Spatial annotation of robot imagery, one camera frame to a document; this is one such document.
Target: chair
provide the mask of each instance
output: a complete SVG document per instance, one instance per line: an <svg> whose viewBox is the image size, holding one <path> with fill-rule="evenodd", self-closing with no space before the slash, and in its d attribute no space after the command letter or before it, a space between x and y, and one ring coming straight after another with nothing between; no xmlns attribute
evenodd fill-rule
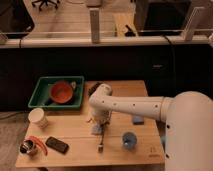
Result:
<svg viewBox="0 0 213 171"><path fill-rule="evenodd" d="M58 9L58 3L60 3L59 0L57 0L57 3L56 2L53 2L52 0L36 0L36 1L33 1L32 2L32 6L35 7L35 3L39 3L40 2L40 5L39 5L39 11L42 11L41 7L46 4L46 6L48 6L48 3L51 3L51 4L54 4L55 5L55 9Z"/></svg>

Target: smartphone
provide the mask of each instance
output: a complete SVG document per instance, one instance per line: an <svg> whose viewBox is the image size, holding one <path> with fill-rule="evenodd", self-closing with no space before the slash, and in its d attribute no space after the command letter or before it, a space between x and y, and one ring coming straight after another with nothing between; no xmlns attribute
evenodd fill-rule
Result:
<svg viewBox="0 0 213 171"><path fill-rule="evenodd" d="M67 150L69 149L69 145L61 140L58 140L57 138L54 137L49 137L45 144L47 147L52 148L60 153L65 154Z"/></svg>

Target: gray floor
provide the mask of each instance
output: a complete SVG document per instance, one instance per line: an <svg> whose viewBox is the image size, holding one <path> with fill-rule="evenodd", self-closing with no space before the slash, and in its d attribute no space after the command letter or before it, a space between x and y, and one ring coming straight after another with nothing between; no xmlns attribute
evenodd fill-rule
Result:
<svg viewBox="0 0 213 171"><path fill-rule="evenodd" d="M0 118L14 112L1 112ZM16 169L15 162L19 145L28 128L27 113L18 114L6 120L0 120L0 170L2 171L36 171L35 168ZM163 124L159 125L164 133ZM117 167L84 167L84 168L48 168L49 171L163 171L163 165L117 166Z"/></svg>
<svg viewBox="0 0 213 171"><path fill-rule="evenodd" d="M82 2L84 0L60 0L59 8L53 5L33 8L30 0L24 0L25 6L31 15L35 28L27 36L30 38L84 38L90 37L89 8ZM69 1L82 3L71 4ZM114 37L115 23L113 14L118 12L133 12L134 3L130 0L104 0L100 8L101 36Z"/></svg>

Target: wooden table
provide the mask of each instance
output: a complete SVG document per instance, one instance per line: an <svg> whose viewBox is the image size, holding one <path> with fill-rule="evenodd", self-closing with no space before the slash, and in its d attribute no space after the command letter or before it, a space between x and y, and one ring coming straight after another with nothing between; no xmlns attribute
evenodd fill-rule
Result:
<svg viewBox="0 0 213 171"><path fill-rule="evenodd" d="M143 81L106 81L113 88L115 96L147 96ZM70 149L62 155L48 148L48 156L41 150L34 157L19 154L17 168L24 167L74 167L138 165L164 163L164 151L154 120L146 119L144 125L133 125L131 116L112 112L111 123L104 138L104 151L98 153L100 136L91 135L92 123L87 123L90 110L88 89L94 82L86 82L84 98L79 111L46 112L49 125L45 130L30 124L26 137L34 135L43 142L54 136L69 144ZM136 134L138 142L134 150L128 151L122 146L122 135L131 131Z"/></svg>

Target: green tray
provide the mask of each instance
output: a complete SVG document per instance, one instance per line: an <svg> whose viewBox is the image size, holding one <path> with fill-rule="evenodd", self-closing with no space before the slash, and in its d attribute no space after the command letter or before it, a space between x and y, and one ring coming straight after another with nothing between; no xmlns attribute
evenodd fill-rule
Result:
<svg viewBox="0 0 213 171"><path fill-rule="evenodd" d="M60 80L65 80L68 82L75 81L76 89L74 93L74 101L71 104L57 104L51 102L46 104L49 99L49 90L51 86ZM40 77L35 87L35 90L28 103L29 108L41 107L46 110L74 110L81 107L82 98L84 90L84 77L83 76L55 76L55 77Z"/></svg>

